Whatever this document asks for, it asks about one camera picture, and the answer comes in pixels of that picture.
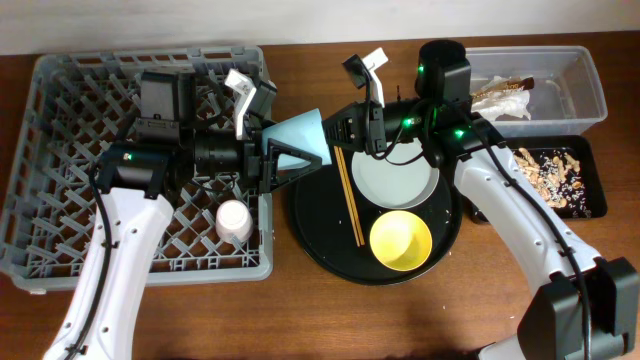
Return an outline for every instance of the black tray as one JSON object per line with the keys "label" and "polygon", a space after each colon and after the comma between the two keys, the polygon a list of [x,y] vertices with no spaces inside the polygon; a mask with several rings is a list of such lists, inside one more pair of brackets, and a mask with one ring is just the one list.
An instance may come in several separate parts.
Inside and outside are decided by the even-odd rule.
{"label": "black tray", "polygon": [[[591,216],[587,216],[582,211],[576,211],[567,208],[553,209],[562,219],[589,219],[599,218],[607,214],[607,200],[604,197],[604,191],[600,184],[596,163],[593,159],[591,146],[587,139],[582,136],[540,136],[540,137],[521,137],[506,139],[507,146],[516,151],[518,148],[525,148],[531,152],[535,158],[540,152],[552,152],[558,150],[562,153],[568,153],[574,159],[580,161],[580,176],[584,184],[585,206],[591,211]],[[476,223],[487,223],[487,218],[481,210],[478,209],[468,199],[471,204],[471,219]]]}
{"label": "black tray", "polygon": [[[335,154],[331,149],[333,164]],[[429,226],[433,238],[427,261],[413,271],[400,272],[382,265],[369,247],[369,232],[389,209],[378,207],[357,189],[351,175],[353,153],[344,151],[365,246],[357,247],[338,168],[325,166],[298,180],[289,191],[289,216],[300,245],[323,268],[349,281],[366,285],[404,282],[424,274],[440,261],[455,241],[462,220],[461,197],[442,173],[433,194],[407,209]]]}

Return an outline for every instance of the white plate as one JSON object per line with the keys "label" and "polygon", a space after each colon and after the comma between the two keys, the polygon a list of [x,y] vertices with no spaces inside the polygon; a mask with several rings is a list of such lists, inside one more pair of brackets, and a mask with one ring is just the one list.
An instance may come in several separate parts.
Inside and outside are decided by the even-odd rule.
{"label": "white plate", "polygon": [[[422,151],[418,140],[396,145],[389,154],[395,163],[412,159]],[[372,203],[387,209],[408,209],[431,196],[438,185],[440,171],[423,158],[412,164],[397,166],[385,160],[375,160],[364,152],[353,154],[353,180],[358,190]]]}

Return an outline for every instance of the round black tray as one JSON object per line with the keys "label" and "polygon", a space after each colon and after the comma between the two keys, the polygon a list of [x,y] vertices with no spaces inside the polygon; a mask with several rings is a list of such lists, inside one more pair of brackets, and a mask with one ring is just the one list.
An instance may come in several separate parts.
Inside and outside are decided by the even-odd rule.
{"label": "round black tray", "polygon": [[[335,154],[331,151],[333,164]],[[419,268],[400,272],[382,265],[369,247],[373,223],[389,209],[378,207],[357,189],[351,175],[353,153],[344,151],[365,246],[356,245],[338,168],[325,166],[298,180],[289,191],[289,216],[304,250],[323,268],[346,280],[365,285],[388,285],[424,274],[440,261],[455,241],[462,220],[460,195],[442,173],[433,194],[422,204],[406,209],[429,226],[431,254]]]}

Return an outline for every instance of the plastic crate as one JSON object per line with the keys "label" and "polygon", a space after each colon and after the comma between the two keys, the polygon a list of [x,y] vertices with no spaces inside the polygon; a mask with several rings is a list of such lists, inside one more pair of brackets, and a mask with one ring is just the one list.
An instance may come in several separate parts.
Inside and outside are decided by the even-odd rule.
{"label": "plastic crate", "polygon": [[501,120],[493,125],[504,137],[580,135],[607,117],[598,71],[582,46],[469,48],[471,91],[495,75],[533,76],[527,109],[531,120]]}
{"label": "plastic crate", "polygon": [[[11,179],[0,218],[0,271],[31,293],[74,288],[88,249],[95,200],[88,168],[108,149],[125,113],[139,107],[144,70],[207,75],[220,85],[229,69],[269,79],[262,50],[218,47],[47,55],[36,63]],[[223,111],[232,126],[233,93],[226,104],[198,84],[198,116]],[[230,189],[234,177],[209,184]],[[153,258],[147,285],[262,280],[273,268],[270,195],[233,187],[225,195],[244,201],[255,231],[242,247],[218,241],[217,204],[226,198],[185,186]]]}

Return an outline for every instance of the wooden tabletop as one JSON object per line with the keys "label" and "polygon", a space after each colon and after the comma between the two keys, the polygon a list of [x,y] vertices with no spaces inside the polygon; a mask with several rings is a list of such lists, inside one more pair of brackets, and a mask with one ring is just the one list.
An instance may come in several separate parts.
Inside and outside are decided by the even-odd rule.
{"label": "wooden tabletop", "polygon": [[[640,32],[458,39],[467,47],[583,45],[595,61],[608,118],[584,135],[591,142],[609,213],[572,221],[600,253],[640,268]],[[412,97],[418,49],[425,40],[266,46],[278,86],[273,117],[318,107],[326,117],[361,100],[341,63],[382,46],[378,71],[388,97],[396,85]],[[0,188],[6,189],[35,56],[0,57]],[[145,290],[133,340],[135,359],[455,358],[515,333],[531,300],[526,280],[496,232],[464,218],[456,243],[431,272],[407,283],[367,287],[313,262],[296,242],[274,195],[273,273],[260,282]],[[60,327],[72,292],[32,296],[0,276],[0,358],[42,356]],[[640,352],[630,358],[640,358]]]}

